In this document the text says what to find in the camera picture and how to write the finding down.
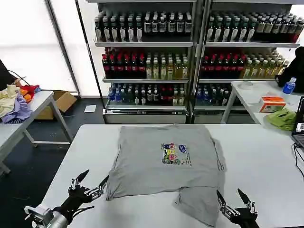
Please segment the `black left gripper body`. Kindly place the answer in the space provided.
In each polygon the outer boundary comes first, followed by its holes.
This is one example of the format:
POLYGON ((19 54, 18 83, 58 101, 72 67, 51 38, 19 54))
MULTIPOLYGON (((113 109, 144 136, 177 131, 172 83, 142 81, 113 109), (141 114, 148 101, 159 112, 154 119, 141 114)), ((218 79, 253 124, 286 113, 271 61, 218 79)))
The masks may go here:
POLYGON ((92 196, 85 194, 89 188, 83 186, 76 186, 75 189, 68 191, 68 198, 61 204, 55 207, 52 211, 59 212, 65 218, 71 218, 84 203, 91 203, 92 196))

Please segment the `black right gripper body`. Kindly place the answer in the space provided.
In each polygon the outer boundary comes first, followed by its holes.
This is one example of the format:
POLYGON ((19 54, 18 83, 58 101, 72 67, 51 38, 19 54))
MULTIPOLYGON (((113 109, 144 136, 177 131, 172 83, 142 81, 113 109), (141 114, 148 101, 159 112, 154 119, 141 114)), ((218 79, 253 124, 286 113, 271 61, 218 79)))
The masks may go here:
POLYGON ((251 213, 249 208, 235 208, 238 212, 236 216, 231 217, 231 222, 239 225, 241 228, 259 228, 256 222, 257 213, 251 213))

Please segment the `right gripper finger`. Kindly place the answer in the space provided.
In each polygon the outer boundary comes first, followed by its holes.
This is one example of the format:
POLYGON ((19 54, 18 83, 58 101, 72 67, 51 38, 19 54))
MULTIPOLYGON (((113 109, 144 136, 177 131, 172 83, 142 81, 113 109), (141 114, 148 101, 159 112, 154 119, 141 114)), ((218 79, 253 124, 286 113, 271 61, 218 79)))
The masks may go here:
POLYGON ((220 205, 220 211, 223 215, 235 215, 235 211, 226 203, 219 190, 216 190, 217 198, 220 205))
POLYGON ((251 201, 249 199, 249 197, 241 189, 237 189, 237 191, 238 191, 243 203, 245 204, 245 206, 247 208, 249 208, 249 210, 256 210, 255 202, 251 201))

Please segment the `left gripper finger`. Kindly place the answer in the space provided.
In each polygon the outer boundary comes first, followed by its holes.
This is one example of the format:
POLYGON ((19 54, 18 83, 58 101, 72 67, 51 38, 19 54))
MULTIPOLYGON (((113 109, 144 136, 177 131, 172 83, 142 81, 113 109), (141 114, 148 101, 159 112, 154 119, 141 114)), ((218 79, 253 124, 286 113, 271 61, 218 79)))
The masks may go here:
POLYGON ((99 198, 101 195, 104 194, 104 189, 106 187, 108 179, 109 179, 109 175, 106 176, 97 187, 86 190, 85 195, 89 196, 92 199, 99 198))
POLYGON ((71 180, 69 190, 75 190, 77 186, 83 181, 83 179, 86 177, 86 175, 89 173, 89 169, 80 173, 76 178, 71 180))

